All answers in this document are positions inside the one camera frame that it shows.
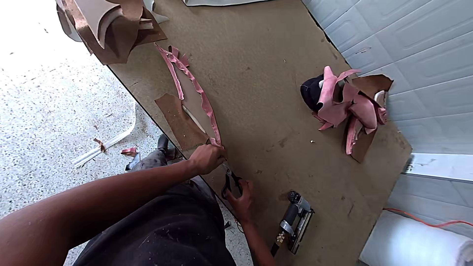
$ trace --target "white foam roll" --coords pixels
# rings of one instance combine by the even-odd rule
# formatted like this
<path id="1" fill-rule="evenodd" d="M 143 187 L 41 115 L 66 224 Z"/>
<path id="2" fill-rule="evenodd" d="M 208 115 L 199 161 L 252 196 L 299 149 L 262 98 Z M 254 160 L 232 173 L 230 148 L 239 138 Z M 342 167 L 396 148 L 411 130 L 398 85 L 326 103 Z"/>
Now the white foam roll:
<path id="1" fill-rule="evenodd" d="M 359 257 L 369 266 L 464 266 L 473 240 L 383 211 Z"/>

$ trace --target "brown table surface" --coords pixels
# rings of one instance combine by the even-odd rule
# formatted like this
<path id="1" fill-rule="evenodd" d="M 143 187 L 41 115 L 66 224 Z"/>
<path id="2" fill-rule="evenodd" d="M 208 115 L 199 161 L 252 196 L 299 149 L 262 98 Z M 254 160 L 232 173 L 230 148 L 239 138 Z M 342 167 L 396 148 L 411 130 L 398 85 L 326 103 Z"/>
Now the brown table surface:
<path id="1" fill-rule="evenodd" d="M 411 147 L 393 123 L 381 126 L 364 163 L 344 153 L 345 123 L 318 131 L 299 86 L 330 65 L 349 69 L 340 53 L 298 0 L 272 0 L 230 7 L 187 7 L 159 1 L 168 16 L 168 40 L 189 56 L 190 70 L 215 112 L 233 171 L 254 181 L 254 219 L 272 245 L 293 189 L 315 215 L 298 254 L 285 248 L 279 265 L 353 265 L 403 169 Z M 154 100 L 177 96 L 171 74 L 153 44 L 133 49 L 112 71 L 175 144 Z M 220 167 L 204 176 L 219 192 Z"/>

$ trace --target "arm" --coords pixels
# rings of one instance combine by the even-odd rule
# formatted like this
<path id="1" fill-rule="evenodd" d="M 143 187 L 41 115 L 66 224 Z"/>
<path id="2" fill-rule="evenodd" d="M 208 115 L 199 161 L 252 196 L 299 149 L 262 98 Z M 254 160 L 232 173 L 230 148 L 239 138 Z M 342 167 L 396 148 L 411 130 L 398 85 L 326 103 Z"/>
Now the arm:
<path id="1" fill-rule="evenodd" d="M 248 246 L 252 254 L 256 257 L 258 264 L 260 266 L 275 266 L 276 261 L 271 255 L 269 248 L 258 234 L 251 219 L 250 206 L 252 202 L 251 194 L 253 192 L 253 183 L 245 180 L 240 180 L 239 183 L 243 189 L 241 197 L 236 199 L 227 189 L 225 195 L 227 196 L 228 202 L 235 210 L 235 215 L 243 227 Z"/>
<path id="2" fill-rule="evenodd" d="M 95 180 L 13 212 L 0 220 L 0 258 L 12 266 L 61 266 L 69 249 L 168 188 L 210 173 L 224 155 L 224 149 L 202 145 L 189 160 Z"/>

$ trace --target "person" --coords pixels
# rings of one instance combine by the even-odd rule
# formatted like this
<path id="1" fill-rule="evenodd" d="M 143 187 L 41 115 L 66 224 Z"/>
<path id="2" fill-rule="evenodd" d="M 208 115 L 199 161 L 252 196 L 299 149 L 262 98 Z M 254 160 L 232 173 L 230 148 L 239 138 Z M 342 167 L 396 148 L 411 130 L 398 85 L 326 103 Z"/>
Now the person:
<path id="1" fill-rule="evenodd" d="M 68 250 L 90 240 L 75 266 L 235 265 L 225 246 L 215 195 L 199 175 L 220 165 L 226 151 L 199 146 L 188 160 L 166 163 L 168 140 L 125 174 L 53 195 L 0 220 L 3 265 L 63 265 Z M 241 197 L 227 191 L 253 257 L 275 261 L 250 215 L 253 184 Z"/>

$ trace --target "pneumatic nail gun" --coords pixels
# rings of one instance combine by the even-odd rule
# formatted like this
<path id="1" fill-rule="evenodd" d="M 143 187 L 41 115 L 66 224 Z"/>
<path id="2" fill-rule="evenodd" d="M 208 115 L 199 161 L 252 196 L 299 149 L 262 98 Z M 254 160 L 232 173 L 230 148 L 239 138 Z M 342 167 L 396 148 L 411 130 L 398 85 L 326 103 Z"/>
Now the pneumatic nail gun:
<path id="1" fill-rule="evenodd" d="M 289 235 L 288 248 L 293 254 L 297 253 L 299 249 L 300 242 L 302 237 L 306 232 L 307 225 L 309 224 L 310 218 L 314 213 L 314 210 L 310 207 L 309 202 L 307 202 L 299 193 L 296 191 L 290 191 L 288 193 L 288 199 L 290 205 L 284 215 L 284 218 L 280 223 L 280 233 L 276 237 L 271 248 L 271 254 L 274 256 L 278 251 L 279 247 L 283 243 L 286 235 Z M 296 228 L 292 228 L 296 217 L 299 217 Z"/>

